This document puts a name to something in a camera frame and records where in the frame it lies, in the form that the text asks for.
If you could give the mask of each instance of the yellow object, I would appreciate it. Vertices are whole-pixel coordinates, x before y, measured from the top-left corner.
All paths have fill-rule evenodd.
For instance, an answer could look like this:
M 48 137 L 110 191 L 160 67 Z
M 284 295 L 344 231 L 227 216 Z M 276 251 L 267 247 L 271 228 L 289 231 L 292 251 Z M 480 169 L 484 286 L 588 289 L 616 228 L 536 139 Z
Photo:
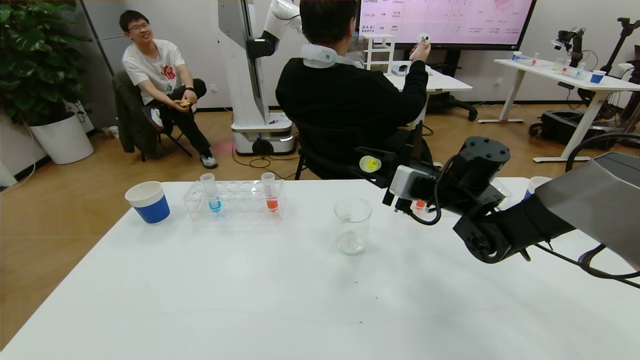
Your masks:
M 360 170 L 364 172 L 368 172 L 371 174 L 373 172 L 380 170 L 381 167 L 382 167 L 382 162 L 374 158 L 373 156 L 367 155 L 367 156 L 363 156 L 362 159 L 360 159 Z

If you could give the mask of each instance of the man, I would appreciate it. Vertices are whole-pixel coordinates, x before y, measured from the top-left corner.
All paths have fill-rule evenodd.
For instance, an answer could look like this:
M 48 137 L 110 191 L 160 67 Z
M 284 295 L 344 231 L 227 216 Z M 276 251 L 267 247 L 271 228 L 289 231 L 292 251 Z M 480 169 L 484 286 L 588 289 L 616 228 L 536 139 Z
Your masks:
M 196 125 L 191 110 L 191 105 L 207 92 L 204 82 L 193 79 L 176 45 L 154 39 L 149 20 L 141 13 L 132 10 L 122 13 L 120 27 L 133 40 L 122 56 L 122 65 L 134 85 L 140 87 L 143 103 L 152 107 L 156 129 L 171 133 L 175 123 L 200 153 L 202 165 L 217 167 L 211 145 Z M 177 75 L 182 86 L 177 86 Z
M 305 37 L 311 44 L 346 56 L 356 28 L 357 6 L 355 0 L 301 0 Z M 358 143 L 355 138 L 314 138 L 314 148 L 333 161 L 353 163 L 353 149 L 361 145 L 396 151 L 409 135 L 398 127 L 414 121 L 426 103 L 425 61 L 430 50 L 426 44 L 414 48 L 412 53 L 416 54 L 402 92 L 382 72 L 345 64 L 318 69 L 306 66 L 301 58 L 293 58 L 280 75 L 276 98 L 296 123 L 362 132 L 367 144 Z M 423 148 L 423 159 L 431 161 L 426 143 Z

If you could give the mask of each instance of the display screen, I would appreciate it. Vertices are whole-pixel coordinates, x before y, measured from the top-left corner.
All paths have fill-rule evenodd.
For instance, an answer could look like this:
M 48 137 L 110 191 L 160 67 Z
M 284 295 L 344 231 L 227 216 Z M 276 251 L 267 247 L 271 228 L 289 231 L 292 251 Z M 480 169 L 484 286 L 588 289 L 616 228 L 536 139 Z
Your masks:
M 362 0 L 360 34 L 396 43 L 427 33 L 433 44 L 519 45 L 535 0 Z

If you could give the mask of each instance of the white planter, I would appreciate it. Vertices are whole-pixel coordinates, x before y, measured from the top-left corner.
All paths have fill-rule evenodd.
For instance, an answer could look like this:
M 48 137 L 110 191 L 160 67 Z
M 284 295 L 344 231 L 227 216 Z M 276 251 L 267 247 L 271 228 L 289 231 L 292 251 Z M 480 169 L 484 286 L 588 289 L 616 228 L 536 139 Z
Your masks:
M 29 128 L 56 164 L 73 163 L 93 154 L 93 146 L 76 114 L 53 124 Z

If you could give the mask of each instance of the orange liquid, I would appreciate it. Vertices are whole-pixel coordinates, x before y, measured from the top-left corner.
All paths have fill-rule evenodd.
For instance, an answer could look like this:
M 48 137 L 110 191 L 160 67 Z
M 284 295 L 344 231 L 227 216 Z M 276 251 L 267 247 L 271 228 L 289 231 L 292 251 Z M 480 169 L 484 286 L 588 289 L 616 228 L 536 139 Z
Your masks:
M 278 201 L 276 199 L 267 199 L 267 209 L 276 211 L 278 209 Z
M 422 200 L 418 200 L 415 202 L 415 208 L 418 210 L 424 210 L 424 208 L 426 207 L 427 207 L 427 203 Z

